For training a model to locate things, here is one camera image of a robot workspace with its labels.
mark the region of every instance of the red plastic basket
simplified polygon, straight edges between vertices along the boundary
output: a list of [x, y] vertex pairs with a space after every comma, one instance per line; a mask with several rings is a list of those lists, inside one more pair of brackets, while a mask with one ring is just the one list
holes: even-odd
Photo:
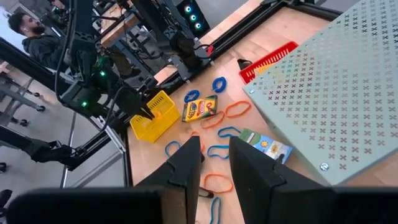
[[296, 44], [294, 41], [290, 41], [289, 43], [279, 47], [277, 50], [273, 51], [273, 53], [270, 53], [263, 57], [262, 59], [258, 60], [257, 62], [254, 62], [250, 66], [246, 67], [244, 70], [241, 70], [239, 72], [239, 75], [241, 76], [244, 84], [248, 84], [251, 80], [253, 80], [256, 77], [256, 74], [254, 70], [256, 68], [269, 65], [272, 63], [276, 63], [279, 61], [281, 58], [285, 57], [287, 54], [289, 54], [291, 51], [293, 51], [296, 47], [299, 45]]

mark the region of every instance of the blue light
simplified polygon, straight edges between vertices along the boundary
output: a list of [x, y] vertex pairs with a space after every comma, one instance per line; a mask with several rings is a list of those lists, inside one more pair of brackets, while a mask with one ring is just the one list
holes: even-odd
[[195, 21], [197, 20], [196, 15], [191, 15], [189, 18], [190, 18], [190, 20], [191, 20], [192, 22], [195, 22]]
[[197, 23], [195, 23], [195, 28], [196, 28], [196, 29], [200, 29], [200, 28], [201, 28], [201, 24], [200, 24], [200, 23], [198, 23], [198, 22], [197, 22]]
[[184, 11], [185, 11], [185, 13], [187, 13], [187, 14], [191, 13], [191, 12], [192, 12], [191, 6], [185, 6]]

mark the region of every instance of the perforated metal panel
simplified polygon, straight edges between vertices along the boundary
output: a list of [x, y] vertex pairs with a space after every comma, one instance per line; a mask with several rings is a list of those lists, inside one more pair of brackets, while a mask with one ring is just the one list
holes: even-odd
[[397, 4], [362, 0], [244, 87], [320, 182], [398, 149]]

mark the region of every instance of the crayola crayon box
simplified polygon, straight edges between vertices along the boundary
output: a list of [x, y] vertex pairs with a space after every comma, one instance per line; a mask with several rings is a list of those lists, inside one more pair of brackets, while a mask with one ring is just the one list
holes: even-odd
[[217, 112], [217, 95], [208, 96], [204, 99], [197, 99], [184, 105], [182, 112], [183, 122], [192, 122], [198, 119], [207, 118]]

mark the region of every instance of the wooden tabletop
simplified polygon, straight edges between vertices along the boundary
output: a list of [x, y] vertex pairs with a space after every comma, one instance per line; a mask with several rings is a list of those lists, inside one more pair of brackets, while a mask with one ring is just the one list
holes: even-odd
[[[204, 44], [210, 44], [223, 32], [228, 30], [245, 15], [255, 9], [260, 2], [261, 0], [249, 0], [220, 25], [204, 36], [201, 39], [201, 42]], [[214, 93], [211, 90], [213, 80], [217, 77], [224, 76], [228, 81], [228, 86], [224, 92], [218, 94], [218, 110], [225, 110], [228, 105], [239, 100], [249, 101], [247, 95], [242, 91], [244, 84], [238, 75], [239, 67], [236, 62], [238, 58], [256, 61], [269, 52], [279, 48], [281, 45], [284, 45], [288, 41], [293, 40], [298, 44], [302, 44], [328, 23], [328, 21], [323, 19], [295, 11], [293, 9], [283, 8], [218, 58], [215, 61], [214, 66], [207, 68], [190, 84], [185, 84], [175, 91], [171, 95], [171, 98], [174, 100], [179, 112], [182, 114], [183, 98], [188, 91], [198, 89], [201, 92], [201, 97], [213, 95]], [[158, 73], [156, 77], [159, 81], [162, 81], [167, 78], [168, 75], [171, 75], [172, 72], [174, 72], [172, 68], [165, 68]], [[201, 143], [206, 146], [205, 150], [207, 150], [208, 147], [215, 144], [228, 144], [229, 139], [220, 139], [217, 135], [217, 131], [226, 126], [235, 126], [238, 129], [249, 128], [253, 131], [257, 131], [279, 140], [279, 138], [271, 132], [270, 128], [254, 106], [242, 117], [233, 119], [225, 118], [221, 124], [210, 129], [201, 128], [199, 121], [183, 123], [178, 120], [153, 144], [145, 141], [138, 141], [130, 129], [129, 148], [131, 153], [132, 178], [134, 184], [138, 184], [141, 180], [145, 179], [167, 160], [164, 148], [170, 141], [178, 141], [180, 144], [184, 144], [189, 138], [190, 133], [192, 131], [197, 131], [200, 133]], [[176, 149], [170, 148], [170, 153], [172, 154], [175, 150]], [[224, 150], [224, 152], [223, 150], [219, 150], [216, 153], [222, 154], [226, 152], [226, 150]], [[201, 186], [203, 186], [204, 176], [209, 173], [223, 174], [232, 180], [228, 160], [224, 161], [217, 157], [210, 158], [207, 155], [205, 155], [205, 157], [206, 160], [202, 164], [201, 168]], [[386, 161], [369, 169], [363, 175], [355, 178], [349, 184], [398, 185], [398, 179], [396, 175], [394, 175], [394, 170], [398, 168], [397, 161], [398, 156], [394, 155]], [[303, 165], [299, 163], [294, 154], [287, 159], [286, 165], [289, 168], [311, 178], [311, 175]], [[228, 182], [223, 179], [212, 179], [209, 181], [209, 189], [221, 190], [226, 187], [228, 188]], [[244, 223], [236, 191], [233, 190], [230, 193], [218, 194], [217, 196], [221, 197], [223, 204], [221, 210], [221, 223]], [[200, 197], [198, 199], [197, 208], [197, 220], [200, 223], [208, 223], [210, 221], [210, 209], [211, 200]]]
[[[110, 7], [102, 16], [106, 17], [120, 17], [123, 15], [125, 12], [125, 9], [121, 9], [117, 4], [114, 4], [112, 7]], [[102, 20], [102, 29], [101, 32], [104, 32], [108, 27], [110, 27], [115, 21], [111, 20]], [[129, 17], [127, 17], [124, 22], [121, 22], [118, 24], [111, 32], [106, 34], [102, 39], [101, 39], [101, 44], [105, 47], [109, 47], [113, 45], [113, 43], [120, 38], [120, 36], [125, 35], [126, 32], [129, 32], [130, 29], [136, 25], [136, 22], [138, 22], [138, 18], [134, 16], [134, 14], [131, 14]]]

